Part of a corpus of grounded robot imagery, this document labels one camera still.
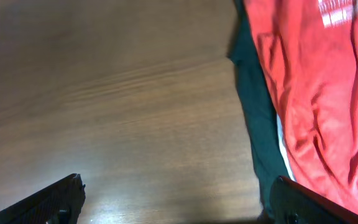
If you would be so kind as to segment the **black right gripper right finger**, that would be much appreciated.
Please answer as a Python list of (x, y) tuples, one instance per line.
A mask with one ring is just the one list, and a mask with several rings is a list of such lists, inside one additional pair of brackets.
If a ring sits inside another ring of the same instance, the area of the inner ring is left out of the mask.
[(276, 223), (358, 224), (358, 214), (283, 176), (272, 185), (270, 204)]

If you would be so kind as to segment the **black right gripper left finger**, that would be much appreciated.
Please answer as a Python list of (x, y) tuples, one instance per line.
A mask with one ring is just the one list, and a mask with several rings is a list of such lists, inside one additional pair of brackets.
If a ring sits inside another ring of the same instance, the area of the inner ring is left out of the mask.
[(85, 198), (81, 175), (70, 174), (1, 210), (0, 224), (76, 223)]

